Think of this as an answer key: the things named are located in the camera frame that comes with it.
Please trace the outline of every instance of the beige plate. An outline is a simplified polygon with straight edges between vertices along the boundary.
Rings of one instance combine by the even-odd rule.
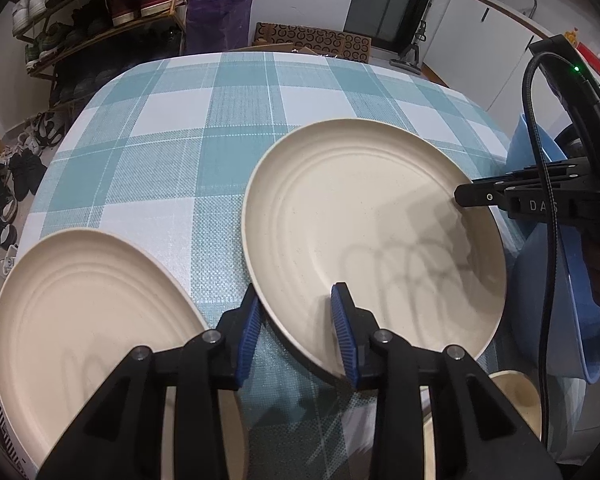
[[[0,398],[40,467],[74,416],[136,345],[182,345],[208,327],[155,260],[119,238],[70,229],[44,238],[0,293]],[[174,391],[165,428],[173,428]],[[232,480],[246,476],[237,398],[222,392],[222,433]],[[164,431],[162,477],[173,477],[173,430]]]
[[[515,370],[504,370],[489,376],[509,399],[513,407],[522,415],[531,430],[540,438],[542,411],[538,390],[525,374]],[[433,419],[427,416],[424,421],[425,480],[436,478],[436,454],[433,443]]]
[[[347,282],[357,306],[414,346],[480,355],[502,316],[506,270],[488,208],[454,202],[467,182],[428,142],[375,121],[310,124],[274,144],[247,186],[242,246],[286,338],[343,377],[329,298]]]

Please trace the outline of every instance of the blue gripper pad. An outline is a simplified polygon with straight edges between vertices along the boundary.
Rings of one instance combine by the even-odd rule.
[[[249,377],[251,371],[251,362],[253,361],[253,353],[256,351],[256,343],[260,335],[260,300],[254,294],[253,301],[247,316],[247,321],[242,329],[242,337],[238,344],[238,359],[235,369],[235,380],[238,386],[241,387],[244,381]]]
[[[349,319],[347,318],[347,313],[345,312],[342,298],[336,285],[331,287],[331,318],[333,319],[333,326],[336,329],[336,336],[338,337],[338,346],[340,347],[344,372],[353,387],[357,388],[358,381],[360,380],[360,374],[358,373],[358,350],[356,349],[356,342],[353,338]]]

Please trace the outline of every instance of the faucet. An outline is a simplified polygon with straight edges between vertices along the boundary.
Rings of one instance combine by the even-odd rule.
[[[534,8],[531,9],[531,12],[529,13],[529,19],[532,20],[534,14],[536,13],[536,9],[538,8],[538,0],[534,0]]]

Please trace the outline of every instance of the teal and white tablecloth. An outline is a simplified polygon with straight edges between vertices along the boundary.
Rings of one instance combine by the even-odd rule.
[[[502,172],[507,137],[462,94],[424,79],[301,54],[160,60],[109,82],[77,118],[42,181],[18,255],[64,228],[112,232],[157,258],[213,326],[249,283],[240,208],[259,158],[297,126],[355,117],[418,134],[471,178]],[[494,215],[510,265],[522,238]],[[479,362],[489,372],[529,371],[506,318]],[[250,478],[366,476],[360,464],[370,455],[374,397],[312,376],[270,327],[240,397]],[[557,397],[554,406],[564,406]],[[575,410],[555,411],[564,432]]]

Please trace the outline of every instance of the purple bag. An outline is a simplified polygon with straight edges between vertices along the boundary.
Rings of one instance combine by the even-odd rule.
[[[189,0],[185,54],[248,46],[253,0]]]

